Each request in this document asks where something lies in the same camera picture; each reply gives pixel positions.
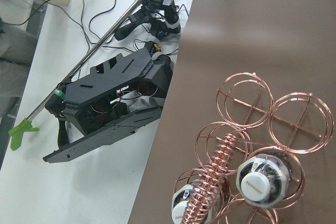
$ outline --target silver rod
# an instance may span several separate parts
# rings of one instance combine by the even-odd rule
[[[134,3],[124,12],[124,14],[114,23],[114,25],[99,39],[99,41],[87,52],[87,54],[80,60],[80,62],[64,77],[61,81],[65,82],[68,78],[73,77],[79,70],[85,65],[88,60],[91,59],[93,55],[101,48],[101,46],[117,31],[119,26],[132,14],[132,12],[141,4],[141,0],[135,0]],[[32,111],[32,113],[27,117],[28,121],[32,121],[44,108],[50,97],[53,95],[54,91],[47,95],[47,97]]]

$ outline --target white cap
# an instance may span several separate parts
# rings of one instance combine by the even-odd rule
[[[261,201],[268,198],[270,182],[264,174],[252,172],[243,178],[241,188],[247,199],[251,201]]]
[[[180,224],[183,218],[184,210],[187,206],[187,200],[178,203],[172,210],[172,218],[174,224]]]

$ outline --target white table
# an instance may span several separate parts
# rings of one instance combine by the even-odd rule
[[[114,11],[92,23],[94,30],[103,35],[133,1],[117,0]],[[185,4],[188,10],[191,2],[175,0],[176,5]],[[90,17],[112,5],[113,0],[86,0],[86,29]],[[66,10],[79,20],[81,8],[81,0],[71,0]],[[185,11],[180,18],[184,27]],[[130,37],[114,45],[132,47],[134,38],[145,38],[144,29],[137,28]],[[170,36],[162,45],[163,52],[177,48],[178,40],[178,36]],[[86,51],[81,29],[60,9],[49,6],[16,124],[30,114]],[[81,76],[88,73],[89,67],[119,52],[128,54],[114,49],[99,50],[84,66]],[[25,133],[21,148],[14,152],[7,150],[0,171],[0,223],[127,223],[158,123],[157,120],[133,136],[71,162],[49,164],[42,157],[58,148],[58,122],[43,110],[33,121],[40,131]]]

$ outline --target floor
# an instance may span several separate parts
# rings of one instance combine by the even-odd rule
[[[37,2],[33,3],[32,10],[36,9],[39,6]],[[44,8],[41,12],[37,12],[31,19],[29,19],[27,24],[27,32],[39,36],[42,23],[44,19],[46,9]],[[15,116],[19,108],[19,103],[12,109],[8,116],[5,116],[0,121],[0,169],[6,154],[6,150],[9,144],[9,135],[8,131],[13,128],[15,123]]]

